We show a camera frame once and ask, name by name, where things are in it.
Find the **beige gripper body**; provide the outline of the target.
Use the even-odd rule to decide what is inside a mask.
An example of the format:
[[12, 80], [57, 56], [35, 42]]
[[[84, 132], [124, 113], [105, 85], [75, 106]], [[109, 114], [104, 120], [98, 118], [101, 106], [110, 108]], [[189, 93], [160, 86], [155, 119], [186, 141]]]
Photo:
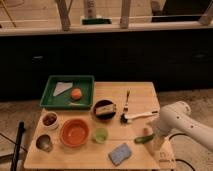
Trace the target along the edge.
[[143, 133], [145, 136], [153, 136], [152, 140], [145, 143], [145, 147], [150, 155], [154, 156], [157, 151], [162, 147], [165, 138], [163, 136], [156, 135], [151, 129], [144, 128]]

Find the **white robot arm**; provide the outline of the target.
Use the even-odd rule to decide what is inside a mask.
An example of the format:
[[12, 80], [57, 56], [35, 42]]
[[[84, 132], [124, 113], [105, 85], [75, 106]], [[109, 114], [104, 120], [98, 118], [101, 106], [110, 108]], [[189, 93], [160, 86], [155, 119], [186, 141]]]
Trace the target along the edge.
[[148, 122], [154, 134], [151, 151], [159, 151], [170, 132], [177, 129], [213, 153], [213, 127], [192, 119], [190, 114], [191, 108], [184, 101], [161, 107], [159, 114]]

